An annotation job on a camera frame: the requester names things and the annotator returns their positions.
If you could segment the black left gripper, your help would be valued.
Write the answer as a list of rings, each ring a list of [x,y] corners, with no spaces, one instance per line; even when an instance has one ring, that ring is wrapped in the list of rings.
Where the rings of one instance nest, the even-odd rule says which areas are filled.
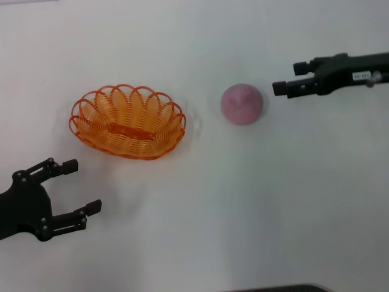
[[[102,201],[95,200],[73,212],[52,216],[50,198],[40,185],[48,179],[77,171],[76,159],[59,164],[48,158],[27,170],[15,172],[11,187],[0,193],[0,240],[27,232],[45,242],[85,230],[87,217],[101,211]]]

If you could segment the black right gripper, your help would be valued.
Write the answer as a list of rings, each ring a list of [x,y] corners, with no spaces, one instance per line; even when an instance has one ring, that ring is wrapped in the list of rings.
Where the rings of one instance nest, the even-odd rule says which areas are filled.
[[[275,96],[286,96],[288,99],[314,94],[324,96],[344,87],[366,86],[372,72],[389,72],[389,52],[354,57],[339,54],[324,62],[317,70],[315,60],[294,63],[293,69],[295,76],[315,73],[314,79],[274,82],[272,87]]]

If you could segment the pink peach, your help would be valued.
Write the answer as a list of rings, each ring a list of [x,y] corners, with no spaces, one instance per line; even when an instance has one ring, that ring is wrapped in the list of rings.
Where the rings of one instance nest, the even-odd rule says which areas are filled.
[[[221,97],[221,111],[224,117],[235,125],[255,123],[263,108],[262,93],[249,84],[235,84],[226,89]]]

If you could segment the orange plastic woven basket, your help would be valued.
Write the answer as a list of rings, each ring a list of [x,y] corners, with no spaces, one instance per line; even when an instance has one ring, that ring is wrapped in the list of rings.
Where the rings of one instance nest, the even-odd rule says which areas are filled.
[[[72,134],[91,148],[127,159],[155,160],[185,135],[182,108],[147,86],[106,85],[85,94],[71,110]]]

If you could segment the dark curved robot part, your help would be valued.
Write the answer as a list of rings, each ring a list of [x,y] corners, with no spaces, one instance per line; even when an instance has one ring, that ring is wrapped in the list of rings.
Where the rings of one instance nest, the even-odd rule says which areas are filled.
[[[329,292],[311,284],[288,285],[280,287],[256,288],[251,290],[236,290],[232,292]]]

